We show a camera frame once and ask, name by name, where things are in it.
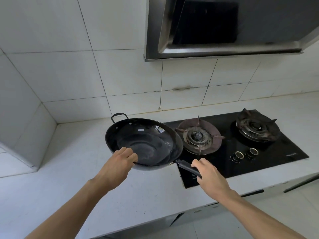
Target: black wok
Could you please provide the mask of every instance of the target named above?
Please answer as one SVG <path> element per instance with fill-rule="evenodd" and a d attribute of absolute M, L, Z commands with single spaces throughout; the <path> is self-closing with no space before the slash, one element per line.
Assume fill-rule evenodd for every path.
<path fill-rule="evenodd" d="M 113 117 L 118 115 L 125 114 L 116 113 L 111 116 L 114 124 L 105 134 L 106 144 L 112 153 L 122 147 L 132 148 L 138 155 L 138 162 L 134 166 L 136 169 L 159 169 L 175 162 L 179 167 L 201 178 L 196 168 L 179 159 L 183 151 L 183 141 L 172 128 L 154 120 L 129 119 L 126 115 L 127 119 L 114 122 Z"/>

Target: hand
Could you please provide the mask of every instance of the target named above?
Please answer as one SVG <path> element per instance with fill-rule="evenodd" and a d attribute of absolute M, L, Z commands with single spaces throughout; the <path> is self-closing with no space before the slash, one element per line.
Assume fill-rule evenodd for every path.
<path fill-rule="evenodd" d="M 196 167 L 200 172 L 202 179 L 197 177 L 197 181 L 200 187 L 212 199 L 220 202 L 233 193 L 226 179 L 205 158 L 201 158 L 199 161 L 194 159 L 191 166 Z"/>
<path fill-rule="evenodd" d="M 128 172 L 134 166 L 133 162 L 137 161 L 138 156 L 133 153 L 131 148 L 123 147 L 120 150 L 116 150 L 93 178 L 93 181 L 105 195 L 126 179 Z"/>

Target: forearm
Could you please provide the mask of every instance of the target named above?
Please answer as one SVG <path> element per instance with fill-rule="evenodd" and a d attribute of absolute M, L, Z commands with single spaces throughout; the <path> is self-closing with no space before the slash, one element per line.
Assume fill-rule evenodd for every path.
<path fill-rule="evenodd" d="M 105 195 L 89 180 L 68 202 L 31 232 L 26 239 L 75 238 L 98 201 Z"/>
<path fill-rule="evenodd" d="M 235 191 L 232 191 L 230 196 L 221 201 L 221 204 L 241 222 L 255 239 L 305 239 L 299 233 L 245 201 Z"/>

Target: wok handle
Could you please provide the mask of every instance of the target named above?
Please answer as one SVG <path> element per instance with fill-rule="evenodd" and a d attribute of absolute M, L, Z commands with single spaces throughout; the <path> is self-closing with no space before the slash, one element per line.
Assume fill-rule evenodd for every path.
<path fill-rule="evenodd" d="M 197 168 L 193 168 L 190 163 L 186 162 L 185 160 L 177 160 L 176 163 L 178 164 L 179 167 L 181 167 L 182 169 L 185 169 L 195 175 L 197 175 L 198 177 L 202 178 L 200 172 L 198 171 Z"/>
<path fill-rule="evenodd" d="M 119 113 L 115 113 L 113 116 L 111 116 L 111 120 L 112 120 L 112 122 L 113 123 L 115 123 L 114 122 L 114 120 L 113 120 L 113 117 L 115 117 L 115 116 L 119 116 L 119 115 L 124 115 L 124 116 L 126 116 L 126 114 L 125 113 L 121 113 L 121 112 L 119 112 Z"/>

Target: gas stove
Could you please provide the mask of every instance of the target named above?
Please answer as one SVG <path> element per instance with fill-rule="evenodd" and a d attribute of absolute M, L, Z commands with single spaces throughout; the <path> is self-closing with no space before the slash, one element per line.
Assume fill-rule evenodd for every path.
<path fill-rule="evenodd" d="M 180 159 L 205 157 L 225 177 L 308 158 L 271 120 L 257 110 L 166 122 L 181 136 Z M 199 185 L 195 174 L 178 168 L 185 188 Z"/>

